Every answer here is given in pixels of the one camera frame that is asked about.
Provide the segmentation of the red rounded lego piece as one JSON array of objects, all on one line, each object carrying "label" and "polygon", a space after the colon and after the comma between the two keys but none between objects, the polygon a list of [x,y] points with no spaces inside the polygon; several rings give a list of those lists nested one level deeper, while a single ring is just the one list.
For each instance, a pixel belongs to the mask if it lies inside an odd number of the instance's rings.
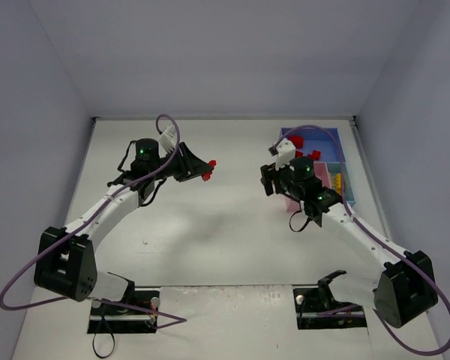
[{"label": "red rounded lego piece", "polygon": [[217,166],[216,160],[210,160],[208,162],[208,170],[201,175],[201,178],[204,182],[207,182],[210,180],[210,178],[212,177],[212,173],[215,170],[216,166]]}]

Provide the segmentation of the yellow long lego brick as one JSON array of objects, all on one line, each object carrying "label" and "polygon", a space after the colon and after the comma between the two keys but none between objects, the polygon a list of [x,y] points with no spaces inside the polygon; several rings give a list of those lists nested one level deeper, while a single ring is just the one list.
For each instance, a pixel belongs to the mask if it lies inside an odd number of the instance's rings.
[{"label": "yellow long lego brick", "polygon": [[343,185],[342,185],[342,175],[340,173],[332,174],[331,175],[331,184],[332,184],[332,187],[337,192],[341,192],[341,189],[343,187]]}]

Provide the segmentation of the small red lego brick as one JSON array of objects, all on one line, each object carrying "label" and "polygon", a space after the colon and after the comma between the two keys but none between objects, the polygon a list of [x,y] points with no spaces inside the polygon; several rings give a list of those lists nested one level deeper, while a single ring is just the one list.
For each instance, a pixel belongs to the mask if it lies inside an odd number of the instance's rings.
[{"label": "small red lego brick", "polygon": [[312,161],[320,161],[321,152],[317,151],[317,150],[313,150],[310,154],[306,155],[306,158],[308,158]]}]

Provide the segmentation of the red long lego brick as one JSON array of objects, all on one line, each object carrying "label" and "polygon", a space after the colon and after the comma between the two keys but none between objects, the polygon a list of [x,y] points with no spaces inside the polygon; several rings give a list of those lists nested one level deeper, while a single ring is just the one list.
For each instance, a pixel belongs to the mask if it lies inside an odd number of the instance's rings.
[{"label": "red long lego brick", "polygon": [[295,146],[296,149],[302,149],[305,142],[302,136],[289,136],[288,140]]}]

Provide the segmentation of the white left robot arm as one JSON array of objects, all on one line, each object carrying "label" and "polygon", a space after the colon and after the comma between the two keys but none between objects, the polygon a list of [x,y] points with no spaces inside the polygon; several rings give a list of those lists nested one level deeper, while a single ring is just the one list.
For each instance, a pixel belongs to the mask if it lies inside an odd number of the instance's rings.
[{"label": "white left robot arm", "polygon": [[127,302],[134,293],[134,282],[98,270],[98,246],[125,217],[151,205],[168,178],[207,181],[217,164],[199,159],[183,142],[165,157],[159,155],[159,143],[154,139],[139,139],[129,146],[135,149],[130,169],[119,169],[120,175],[108,183],[106,195],[75,221],[61,229],[51,226],[42,233],[41,258],[34,270],[36,286],[77,302]]}]

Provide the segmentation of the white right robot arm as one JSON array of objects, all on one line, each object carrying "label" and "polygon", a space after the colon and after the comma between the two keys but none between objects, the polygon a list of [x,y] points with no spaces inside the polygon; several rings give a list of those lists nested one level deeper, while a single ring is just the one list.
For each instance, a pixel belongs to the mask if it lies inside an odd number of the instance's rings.
[{"label": "white right robot arm", "polygon": [[359,216],[344,205],[342,196],[316,177],[311,159],[296,157],[281,168],[266,164],[260,173],[267,195],[281,194],[299,203],[308,223],[314,222],[341,241],[367,266],[364,277],[337,270],[318,281],[318,296],[327,311],[355,304],[376,311],[399,329],[437,304],[431,259],[420,250],[409,252],[374,230],[364,231],[357,223]]}]

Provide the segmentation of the blue pink compartment tray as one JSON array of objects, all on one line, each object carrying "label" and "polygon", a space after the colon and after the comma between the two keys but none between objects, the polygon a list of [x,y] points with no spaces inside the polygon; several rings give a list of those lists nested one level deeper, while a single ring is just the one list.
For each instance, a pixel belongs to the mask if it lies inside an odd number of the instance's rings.
[{"label": "blue pink compartment tray", "polygon": [[322,181],[322,184],[327,188],[332,187],[332,174],[340,173],[342,175],[342,189],[339,194],[345,194],[346,201],[350,207],[356,204],[355,197],[353,195],[353,188],[350,183],[350,178],[347,172],[346,162],[343,162],[343,171],[341,171],[341,158],[342,146],[337,128],[326,128],[326,130],[332,135],[337,142],[338,147],[329,135],[323,130],[317,130],[315,128],[307,128],[296,130],[289,134],[290,136],[301,136],[304,139],[304,146],[301,149],[295,150],[297,157],[304,157],[310,154],[313,150],[321,152],[320,161],[314,161],[315,175]]}]

